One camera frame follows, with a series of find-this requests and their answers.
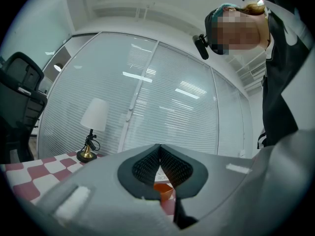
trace white wall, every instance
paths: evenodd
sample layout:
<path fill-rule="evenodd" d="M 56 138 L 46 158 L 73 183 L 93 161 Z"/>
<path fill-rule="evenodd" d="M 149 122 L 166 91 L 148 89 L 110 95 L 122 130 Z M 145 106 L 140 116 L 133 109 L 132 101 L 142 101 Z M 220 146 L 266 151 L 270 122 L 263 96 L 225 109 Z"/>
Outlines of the white wall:
<path fill-rule="evenodd" d="M 252 112 L 252 132 L 253 132 L 253 150 L 252 156 L 254 157 L 260 150 L 257 149 L 257 140 L 263 128 L 262 122 L 262 88 L 259 87 L 249 92 L 249 102 Z"/>
<path fill-rule="evenodd" d="M 192 41 L 192 37 L 173 27 L 149 20 L 137 22 L 134 18 L 103 17 L 86 24 L 84 27 L 80 28 L 76 34 L 97 31 L 135 34 L 159 40 L 163 43 L 176 47 L 214 68 L 232 84 L 234 84 L 246 97 L 248 96 L 243 88 L 240 78 L 237 76 L 233 68 L 221 56 L 213 53 L 209 49 L 209 58 L 207 60 L 203 60 Z"/>
<path fill-rule="evenodd" d="M 43 69 L 63 41 L 74 32 L 66 0 L 28 0 L 8 30 L 0 55 L 7 60 L 23 52 Z"/>

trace red and white checkered pattern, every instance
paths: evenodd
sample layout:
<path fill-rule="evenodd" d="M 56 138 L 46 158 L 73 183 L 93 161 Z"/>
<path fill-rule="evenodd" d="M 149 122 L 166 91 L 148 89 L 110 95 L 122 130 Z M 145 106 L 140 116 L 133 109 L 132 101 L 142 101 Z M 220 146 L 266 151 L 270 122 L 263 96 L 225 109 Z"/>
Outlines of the red and white checkered pattern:
<path fill-rule="evenodd" d="M 85 165 L 77 159 L 76 154 L 77 152 L 71 152 L 30 162 L 0 166 L 13 192 L 36 204 L 49 189 Z M 174 196 L 175 190 L 171 198 L 161 204 L 171 220 L 173 220 L 175 209 Z"/>

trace window blind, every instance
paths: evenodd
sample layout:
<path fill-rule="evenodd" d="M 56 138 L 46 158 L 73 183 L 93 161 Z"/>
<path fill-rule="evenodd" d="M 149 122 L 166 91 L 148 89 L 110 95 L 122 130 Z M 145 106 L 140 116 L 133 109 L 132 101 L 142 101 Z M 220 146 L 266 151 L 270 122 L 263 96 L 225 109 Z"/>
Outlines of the window blind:
<path fill-rule="evenodd" d="M 80 120 L 94 97 L 109 102 L 105 131 L 94 132 L 99 152 L 116 153 L 138 77 L 155 44 L 109 33 L 88 43 L 63 69 L 51 90 L 38 136 L 39 158 L 83 147 L 89 129 Z"/>
<path fill-rule="evenodd" d="M 252 113 L 249 101 L 240 92 L 240 101 L 244 123 L 244 150 L 246 158 L 252 158 Z"/>
<path fill-rule="evenodd" d="M 243 150 L 244 129 L 238 90 L 214 71 L 219 106 L 218 155 L 238 157 Z"/>
<path fill-rule="evenodd" d="M 161 143 L 217 153 L 218 106 L 211 70 L 159 45 L 145 78 L 124 150 Z"/>

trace air vent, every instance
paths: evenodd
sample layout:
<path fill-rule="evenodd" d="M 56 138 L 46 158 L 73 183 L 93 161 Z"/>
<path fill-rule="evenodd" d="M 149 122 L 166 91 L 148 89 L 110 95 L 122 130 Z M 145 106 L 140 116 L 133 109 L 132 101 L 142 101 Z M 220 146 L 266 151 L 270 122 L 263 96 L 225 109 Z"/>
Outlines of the air vent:
<path fill-rule="evenodd" d="M 265 68 L 266 68 L 266 62 L 263 62 L 262 64 L 260 64 L 259 66 L 251 70 L 252 76 L 254 77 L 257 74 L 261 73 Z"/>

